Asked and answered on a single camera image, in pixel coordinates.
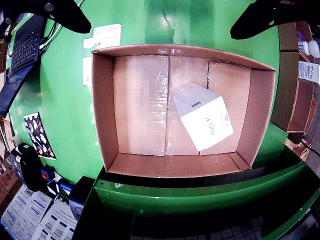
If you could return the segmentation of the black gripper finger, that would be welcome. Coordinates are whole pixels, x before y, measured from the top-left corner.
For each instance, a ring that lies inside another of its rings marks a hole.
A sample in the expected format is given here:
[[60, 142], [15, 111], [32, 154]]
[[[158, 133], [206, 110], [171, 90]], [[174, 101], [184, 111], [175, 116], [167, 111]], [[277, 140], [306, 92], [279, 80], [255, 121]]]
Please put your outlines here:
[[320, 36], [320, 2], [294, 0], [294, 4], [280, 0], [257, 0], [251, 3], [230, 29], [235, 40], [252, 38], [274, 26], [305, 21], [311, 32]]
[[0, 2], [0, 32], [16, 22], [21, 14], [31, 13], [56, 21], [80, 34], [91, 30], [91, 23], [73, 0], [2, 0]]

